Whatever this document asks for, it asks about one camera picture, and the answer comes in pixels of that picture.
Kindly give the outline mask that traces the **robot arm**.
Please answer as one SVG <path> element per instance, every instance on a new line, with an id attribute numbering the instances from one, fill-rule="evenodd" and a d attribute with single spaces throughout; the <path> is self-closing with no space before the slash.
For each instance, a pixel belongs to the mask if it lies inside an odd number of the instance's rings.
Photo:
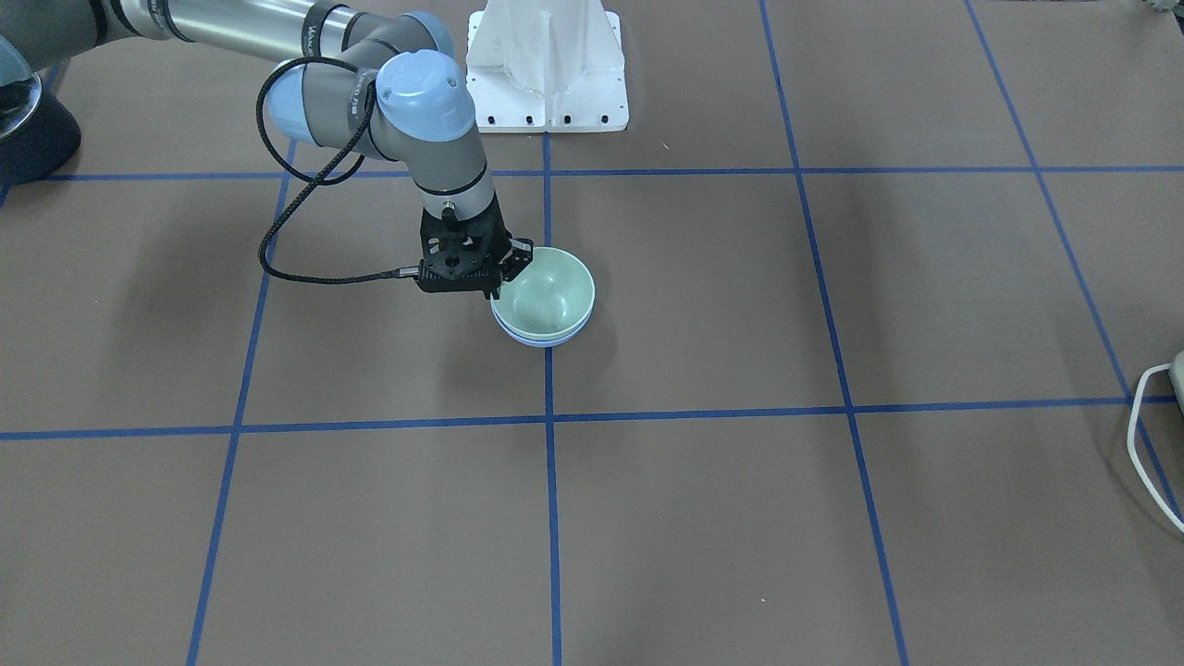
<path id="1" fill-rule="evenodd" d="M 81 127 L 41 71 L 107 43 L 206 43 L 275 63 L 255 101 L 272 159 L 308 192 L 337 184 L 350 154 L 405 164 L 423 201 L 413 278 L 422 292 L 500 287 L 532 261 L 498 196 L 448 26 L 426 12 L 390 18 L 339 1 L 5 1 L 4 186 L 51 177 Z"/>

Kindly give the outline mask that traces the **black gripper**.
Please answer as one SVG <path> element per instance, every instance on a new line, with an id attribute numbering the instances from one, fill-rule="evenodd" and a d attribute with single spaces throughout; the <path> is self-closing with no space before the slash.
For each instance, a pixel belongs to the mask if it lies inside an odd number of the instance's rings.
<path id="1" fill-rule="evenodd" d="M 487 301 L 500 297 L 500 287 L 513 282 L 530 265 L 536 245 L 511 239 L 494 198 L 485 210 L 468 219 L 452 209 L 420 216 L 420 278 L 494 278 Z"/>

